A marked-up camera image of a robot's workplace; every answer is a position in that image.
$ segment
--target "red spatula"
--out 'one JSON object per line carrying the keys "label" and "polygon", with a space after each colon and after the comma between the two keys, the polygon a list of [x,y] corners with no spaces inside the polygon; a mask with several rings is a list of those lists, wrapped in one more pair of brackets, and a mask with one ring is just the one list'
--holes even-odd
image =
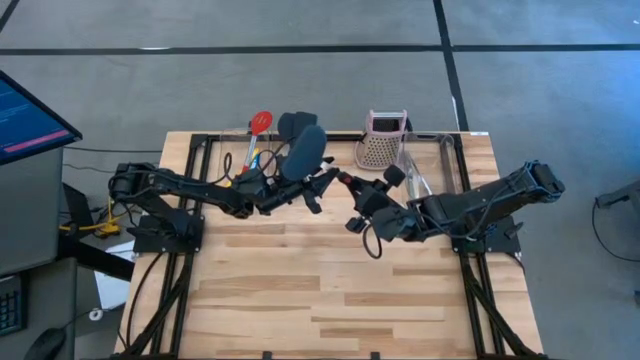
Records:
{"label": "red spatula", "polygon": [[268,111],[260,111],[251,119],[251,143],[249,144],[249,152],[247,152],[247,158],[244,160],[244,166],[242,172],[249,170],[251,160],[253,158],[253,149],[256,147],[256,141],[258,135],[267,131],[271,123],[273,122],[273,115]]}

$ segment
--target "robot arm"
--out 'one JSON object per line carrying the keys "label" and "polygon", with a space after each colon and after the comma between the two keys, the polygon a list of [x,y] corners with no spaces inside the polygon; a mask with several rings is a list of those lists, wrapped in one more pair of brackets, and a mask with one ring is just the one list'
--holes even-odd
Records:
{"label": "robot arm", "polygon": [[354,209],[360,214],[346,227],[361,233],[370,223],[375,234],[386,241],[399,237],[405,241],[424,241],[440,234],[452,238],[475,240],[487,228],[533,203],[556,201],[564,185],[548,165],[527,162],[510,175],[463,194],[440,194],[411,200],[403,207],[387,192],[404,179],[402,171],[391,166],[385,180],[373,182],[345,172],[338,179],[347,185],[355,200]]}

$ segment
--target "black floor stripe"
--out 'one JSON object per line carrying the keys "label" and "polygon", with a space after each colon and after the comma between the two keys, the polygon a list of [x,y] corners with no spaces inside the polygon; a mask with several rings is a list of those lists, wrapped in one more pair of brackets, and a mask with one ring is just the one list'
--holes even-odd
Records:
{"label": "black floor stripe", "polygon": [[453,45],[453,52],[638,51],[640,44]]}
{"label": "black floor stripe", "polygon": [[449,29],[447,28],[447,19],[444,15],[442,0],[433,0],[433,7],[436,11],[436,19],[438,21],[438,30],[440,31],[440,40],[442,42],[442,53],[444,54],[444,64],[447,67],[447,77],[449,79],[449,89],[451,96],[455,100],[455,111],[458,121],[458,130],[469,131],[469,123],[467,122],[467,113],[464,110],[464,101],[462,100],[462,90],[460,88],[460,80],[458,79],[458,71],[456,70],[456,61],[453,58],[451,40],[449,39]]}
{"label": "black floor stripe", "polygon": [[418,53],[442,51],[440,45],[291,45],[224,46],[171,48],[95,48],[95,49],[0,49],[4,56],[47,55],[227,55],[227,54],[305,54],[305,53]]}
{"label": "black floor stripe", "polygon": [[7,9],[4,11],[4,14],[2,14],[2,17],[0,17],[0,32],[2,32],[4,26],[7,25],[9,18],[13,14],[13,11],[16,9],[16,6],[18,6],[19,2],[20,0],[11,0],[9,5],[7,6]]}

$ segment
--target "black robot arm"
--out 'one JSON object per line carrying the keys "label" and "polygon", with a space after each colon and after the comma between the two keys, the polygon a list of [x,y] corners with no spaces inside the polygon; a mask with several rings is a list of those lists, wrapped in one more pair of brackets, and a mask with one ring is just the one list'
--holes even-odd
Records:
{"label": "black robot arm", "polygon": [[439,234],[473,241],[484,236],[491,224],[524,205],[553,202],[564,192],[564,185],[549,166],[537,161],[527,162],[510,175],[465,193],[430,195],[411,200],[406,207],[387,194],[404,179],[402,171],[391,166],[384,177],[386,183],[345,172],[338,175],[353,195],[354,209],[360,214],[347,223],[349,231],[360,233],[370,223],[375,234],[387,241],[396,237],[424,241]]}
{"label": "black robot arm", "polygon": [[338,172],[329,169],[321,175],[290,181],[279,175],[268,179],[260,169],[251,169],[236,176],[230,187],[223,187],[148,163],[129,163],[118,165],[109,180],[109,194],[114,201],[139,206],[149,214],[141,218],[139,226],[128,229],[136,237],[134,251],[184,253],[199,251],[204,219],[172,207],[162,195],[215,205],[238,219],[251,216],[254,208],[262,215],[270,215],[274,209],[303,196],[310,211],[317,214],[322,209],[315,198],[324,194]]}

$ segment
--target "white paper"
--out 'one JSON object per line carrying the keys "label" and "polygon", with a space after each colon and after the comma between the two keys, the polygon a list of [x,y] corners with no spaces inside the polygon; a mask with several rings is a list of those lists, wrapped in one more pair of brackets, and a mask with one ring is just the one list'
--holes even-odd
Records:
{"label": "white paper", "polygon": [[[112,246],[107,249],[108,253],[113,253],[125,260],[133,261],[133,241]],[[103,309],[123,304],[129,296],[129,282],[107,276],[101,272],[94,271],[96,283],[98,284],[98,294],[100,295],[100,306]]]}

